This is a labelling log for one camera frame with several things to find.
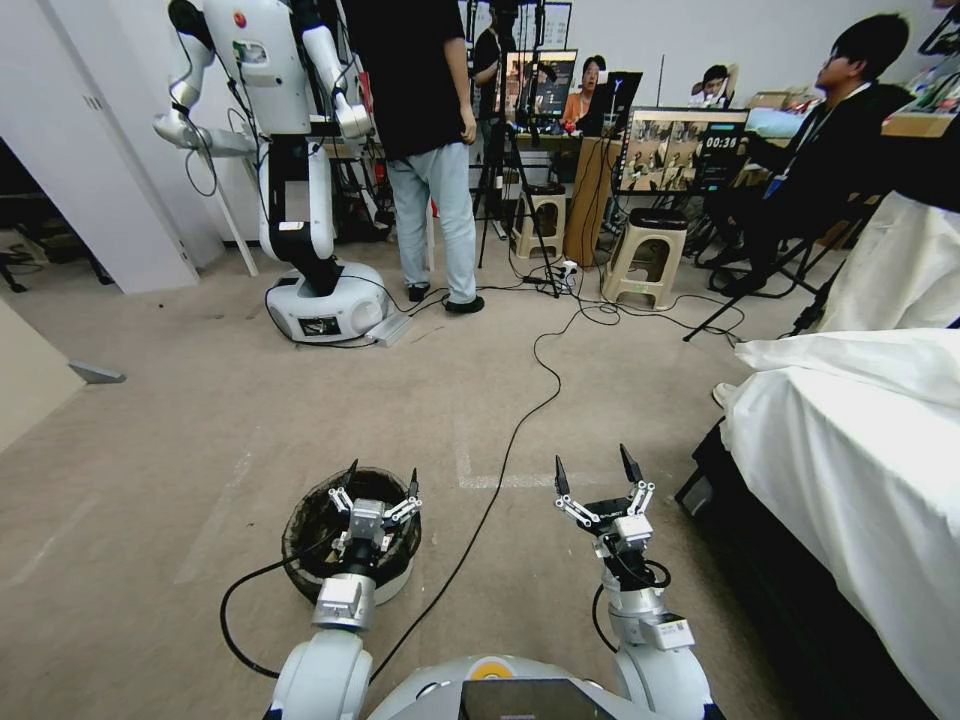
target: humanoid robot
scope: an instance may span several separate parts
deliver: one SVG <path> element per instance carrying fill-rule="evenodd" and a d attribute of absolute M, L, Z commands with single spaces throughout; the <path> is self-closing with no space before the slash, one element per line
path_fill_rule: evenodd
<path fill-rule="evenodd" d="M 622 445 L 620 453 L 632 485 L 626 497 L 581 505 L 570 497 L 557 458 L 554 501 L 594 537 L 594 551 L 604 565 L 601 581 L 610 599 L 610 623 L 620 640 L 613 656 L 616 694 L 556 665 L 510 655 L 477 655 L 415 671 L 367 716 L 370 720 L 722 720 L 691 652 L 689 622 L 663 603 L 669 573 L 644 557 L 653 535 L 645 510 L 654 484 L 644 482 Z M 420 511 L 422 501 L 416 471 L 407 499 L 392 508 L 380 501 L 351 500 L 348 491 L 356 465 L 329 491 L 349 521 L 334 543 L 340 553 L 338 570 L 324 580 L 317 598 L 313 624 L 320 630 L 287 657 L 266 715 L 270 720 L 342 720 L 360 717 L 363 709 L 372 659 L 360 635 L 372 626 L 373 570 L 399 535 L 398 528 Z M 599 596 L 598 590 L 594 611 Z"/>
<path fill-rule="evenodd" d="M 372 122 L 351 105 L 346 71 L 330 30 L 312 0 L 191 0 L 168 6 L 175 32 L 171 107 L 154 129 L 178 147 L 213 157 L 256 158 L 259 240 L 270 257 L 290 262 L 267 293 L 277 327 L 296 342 L 329 343 L 359 337 L 388 314 L 383 280 L 360 263 L 333 255 L 330 161 L 324 136 L 331 123 L 311 123 L 309 97 L 327 108 L 346 141 L 363 138 Z M 242 89 L 253 118 L 250 132 L 199 127 L 190 110 L 200 99 L 205 69 L 219 57 L 234 89 Z M 306 179 L 309 218 L 286 217 L 285 183 Z"/>

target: light blue jeans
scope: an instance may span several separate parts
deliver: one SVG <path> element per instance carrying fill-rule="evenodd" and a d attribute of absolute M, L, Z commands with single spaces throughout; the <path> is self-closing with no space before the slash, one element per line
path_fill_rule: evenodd
<path fill-rule="evenodd" d="M 387 163 L 397 211 L 397 245 L 404 282 L 409 287 L 426 285 L 428 281 L 427 203 L 432 197 L 440 214 L 447 285 L 450 302 L 454 303 L 472 302 L 477 296 L 477 228 L 470 199 L 469 162 L 468 147 L 453 143 Z"/>

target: video feed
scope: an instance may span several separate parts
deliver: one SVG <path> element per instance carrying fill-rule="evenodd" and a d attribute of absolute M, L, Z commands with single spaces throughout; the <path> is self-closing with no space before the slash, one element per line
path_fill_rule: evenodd
<path fill-rule="evenodd" d="M 735 164 L 746 113 L 633 110 L 620 178 L 626 192 L 685 192 Z"/>
<path fill-rule="evenodd" d="M 544 50 L 540 52 L 540 72 L 537 78 L 537 97 L 534 114 L 561 117 L 570 93 L 574 69 L 577 63 L 576 50 Z M 507 55 L 507 119 L 513 121 L 516 108 L 526 109 L 530 97 L 532 52 L 513 52 Z M 497 109 L 499 110 L 499 76 Z"/>

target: bed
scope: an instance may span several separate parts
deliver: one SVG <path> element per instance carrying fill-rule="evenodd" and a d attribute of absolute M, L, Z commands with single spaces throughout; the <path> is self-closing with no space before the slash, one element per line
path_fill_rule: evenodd
<path fill-rule="evenodd" d="M 748 343 L 694 453 L 677 499 L 805 716 L 960 714 L 957 339 Z"/>

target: plastic stool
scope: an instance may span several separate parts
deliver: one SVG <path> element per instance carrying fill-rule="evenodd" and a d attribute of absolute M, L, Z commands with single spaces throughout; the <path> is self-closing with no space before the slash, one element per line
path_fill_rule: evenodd
<path fill-rule="evenodd" d="M 533 229 L 533 212 L 537 213 L 544 248 L 553 248 L 553 256 L 563 255 L 563 229 L 567 219 L 566 189 L 558 183 L 533 185 L 530 188 L 533 211 L 523 194 L 517 201 L 516 218 L 510 231 L 511 245 L 517 257 L 527 259 L 533 250 L 540 252 L 540 241 Z"/>
<path fill-rule="evenodd" d="M 630 223 L 607 263 L 604 299 L 616 302 L 621 293 L 634 292 L 652 296 L 657 310 L 668 307 L 686 237 L 687 219 L 676 210 L 637 208 L 631 212 Z M 627 280 L 627 273 L 637 268 L 647 271 L 647 279 Z"/>

